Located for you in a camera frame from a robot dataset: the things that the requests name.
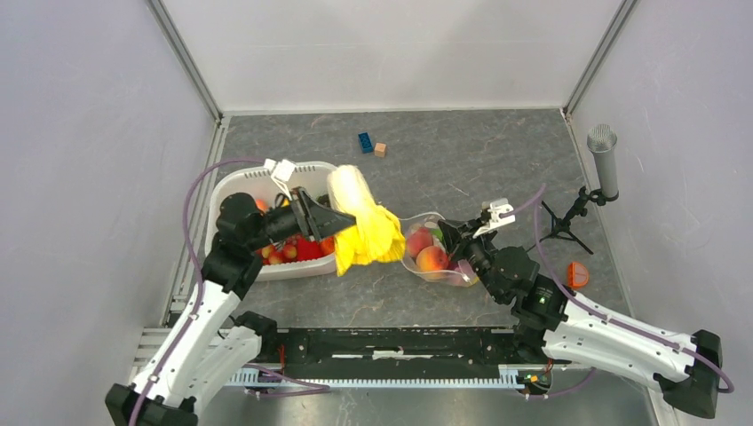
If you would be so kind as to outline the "orange toy peach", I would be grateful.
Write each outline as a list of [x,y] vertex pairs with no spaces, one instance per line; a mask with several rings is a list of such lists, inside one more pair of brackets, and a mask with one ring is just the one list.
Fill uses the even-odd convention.
[[439,246],[425,248],[416,257],[416,267],[419,272],[443,271],[447,269],[448,265],[448,255]]

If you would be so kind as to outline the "purple toy onion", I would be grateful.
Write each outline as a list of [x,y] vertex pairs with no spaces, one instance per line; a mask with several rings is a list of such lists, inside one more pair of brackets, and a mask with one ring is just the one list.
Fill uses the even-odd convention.
[[450,280],[453,286],[467,288],[478,281],[477,275],[465,260],[458,261],[453,268],[453,272]]

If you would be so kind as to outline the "yellow toy cabbage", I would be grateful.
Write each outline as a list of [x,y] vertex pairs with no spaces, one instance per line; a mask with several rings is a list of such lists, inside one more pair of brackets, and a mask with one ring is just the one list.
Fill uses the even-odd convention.
[[400,220],[376,202],[358,167],[341,165],[327,179],[331,207],[355,217],[355,225],[334,237],[337,275],[355,265],[400,261],[406,238]]

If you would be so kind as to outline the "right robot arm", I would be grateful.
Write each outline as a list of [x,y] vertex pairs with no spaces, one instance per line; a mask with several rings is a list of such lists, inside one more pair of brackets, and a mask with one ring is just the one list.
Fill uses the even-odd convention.
[[525,362],[541,357],[594,367],[662,394],[673,408],[713,419],[720,392],[721,340],[654,327],[562,289],[522,247],[496,248],[481,222],[440,220],[448,253],[466,261],[497,304],[518,319],[512,348]]

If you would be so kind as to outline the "clear polka dot zip bag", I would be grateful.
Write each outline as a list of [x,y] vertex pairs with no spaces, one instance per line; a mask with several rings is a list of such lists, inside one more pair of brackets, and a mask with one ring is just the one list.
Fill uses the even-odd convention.
[[424,281],[468,288],[480,280],[466,261],[451,261],[444,244],[438,212],[425,212],[400,218],[406,240],[403,266]]

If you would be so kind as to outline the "pink toy peach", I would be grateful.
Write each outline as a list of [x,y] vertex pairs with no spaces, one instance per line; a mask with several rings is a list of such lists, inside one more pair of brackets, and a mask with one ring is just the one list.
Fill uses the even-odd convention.
[[420,252],[433,245],[433,235],[428,228],[421,226],[406,238],[406,252],[416,258]]

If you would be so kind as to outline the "green toy vegetable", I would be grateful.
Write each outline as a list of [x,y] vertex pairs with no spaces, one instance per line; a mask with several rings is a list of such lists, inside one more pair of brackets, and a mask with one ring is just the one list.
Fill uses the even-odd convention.
[[444,241],[442,231],[439,228],[430,228],[429,231],[438,241]]

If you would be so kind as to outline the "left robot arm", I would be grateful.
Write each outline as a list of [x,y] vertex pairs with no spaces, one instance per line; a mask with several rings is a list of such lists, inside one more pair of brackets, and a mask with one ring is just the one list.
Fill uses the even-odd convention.
[[253,359],[279,350],[274,320],[245,312],[226,338],[210,347],[223,323],[257,280],[260,249],[301,235],[321,241],[356,224],[354,216],[321,205],[304,188],[289,205],[262,212],[247,193],[220,204],[217,231],[200,280],[168,336],[129,385],[114,384],[105,398],[116,425],[195,425],[231,376]]

